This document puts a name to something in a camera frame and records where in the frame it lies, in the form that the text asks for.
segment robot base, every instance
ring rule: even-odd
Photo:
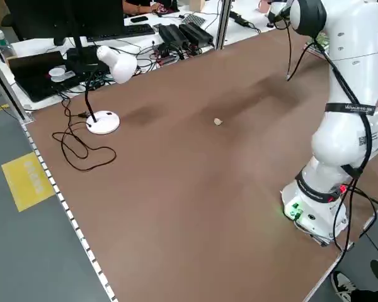
[[[343,204],[336,220],[335,234],[333,234],[333,222],[340,199],[332,203],[318,203],[302,193],[296,181],[284,188],[282,201],[284,214],[295,221],[303,232],[311,234],[321,245],[330,244],[333,237],[337,237],[348,225],[346,207]]]

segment metal pole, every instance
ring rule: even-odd
[[[27,114],[22,107],[20,100],[15,95],[6,77],[0,70],[0,93],[4,101],[9,105],[15,116],[19,119],[21,124],[26,124],[33,121],[32,117]]]
[[[222,7],[220,13],[219,30],[217,31],[217,39],[215,41],[216,50],[220,50],[224,47],[232,0],[218,0],[217,5],[219,5],[220,1],[222,2]]]

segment person's hand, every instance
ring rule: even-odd
[[[160,4],[159,3],[154,3],[152,6],[150,6],[151,11],[157,11],[159,8]]]

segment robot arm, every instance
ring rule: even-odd
[[[330,59],[356,95],[367,115],[372,133],[371,158],[378,154],[378,3],[364,0],[272,0],[270,21],[290,16],[300,35],[316,38],[324,31],[330,40]],[[284,213],[320,242],[330,243],[348,225],[341,206],[341,185],[350,175],[344,166],[362,163],[367,142],[361,108],[352,104],[329,68],[329,99],[349,112],[325,112],[312,137],[313,157],[295,180],[282,191]],[[335,213],[339,209],[338,219]]]

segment table surface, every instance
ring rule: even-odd
[[[219,27],[219,16],[217,16],[216,13],[221,10],[221,6],[222,4],[220,0],[209,0],[205,3],[202,13],[195,13],[197,16],[206,20],[205,24],[202,26],[203,28],[206,28],[206,26],[211,24],[207,28],[207,31],[214,37],[217,36],[217,30]],[[240,1],[236,1],[232,3],[233,11],[241,14],[243,18],[255,24],[255,26],[258,27],[261,31],[271,30],[271,28],[266,27],[266,24],[268,22],[266,16],[264,14],[261,14],[259,11],[257,11],[257,7],[258,7],[258,0],[240,0]],[[181,24],[181,19],[179,19],[178,16],[180,14],[186,15],[190,13],[191,11],[189,11],[188,6],[182,6],[180,7],[179,13],[169,14],[163,18],[160,18],[156,16],[155,14],[146,14],[145,16],[147,16],[149,19],[145,21],[145,23],[148,23],[151,26],[154,26],[158,23],[162,23],[164,25],[176,24],[177,26],[179,26],[179,24]],[[139,24],[139,23],[132,23],[130,19],[131,18],[125,19],[125,25]],[[227,33],[226,33],[226,45],[244,40],[246,38],[249,38],[255,35],[257,35],[257,32],[255,30],[252,30],[251,28],[244,28],[238,25],[237,23],[235,23],[233,20],[230,20]],[[137,46],[141,47],[141,49],[145,49],[146,47],[152,46],[153,41],[155,45],[159,45],[163,42],[159,34],[156,33],[155,35],[125,38],[123,40],[110,40],[110,41],[97,42],[96,44],[108,45],[108,46],[115,47],[115,48],[121,49],[126,52],[130,52],[130,53],[138,53],[139,48]],[[93,43],[87,43],[85,37],[82,37],[82,44],[83,46],[93,45]],[[53,52],[53,51],[60,51],[61,53],[65,53],[67,49],[74,47],[74,41],[72,38],[68,38],[66,39],[66,43],[63,46],[54,47],[53,39],[33,39],[33,40],[26,40],[26,41],[14,43],[13,46],[19,57],[26,57],[29,55],[37,55],[40,53]],[[203,48],[203,51],[206,52],[210,49],[212,49],[212,47],[205,47]],[[150,54],[151,53],[141,55],[139,56],[139,58],[148,59]],[[139,65],[146,65],[146,64],[148,64],[148,61],[145,61],[145,60],[139,61]],[[2,63],[1,61],[0,61],[0,69],[2,70],[7,81],[10,84],[14,83],[13,73],[10,71],[9,67],[6,64]],[[21,90],[21,88],[18,87],[18,85],[14,85],[12,87],[15,94],[19,98],[21,105],[25,109],[37,110],[37,109],[41,109],[41,108],[44,108],[53,104],[57,104],[61,101],[61,97],[52,96],[40,102],[34,103],[23,92],[23,90]],[[83,89],[84,88],[80,86],[80,87],[74,88],[73,91],[83,91]],[[74,97],[78,94],[69,93],[67,95],[70,97]]]
[[[296,61],[304,39],[292,39]],[[87,173],[50,136],[66,127],[62,107],[36,112],[28,131],[120,301],[299,302],[333,264],[333,245],[282,213],[280,190],[311,157],[329,91],[313,55],[286,82],[287,52],[286,32],[271,31],[90,93],[121,125],[77,131],[118,155]],[[81,96],[71,110],[85,110]],[[378,198],[378,156],[360,185]],[[355,198],[353,238],[371,214]]]

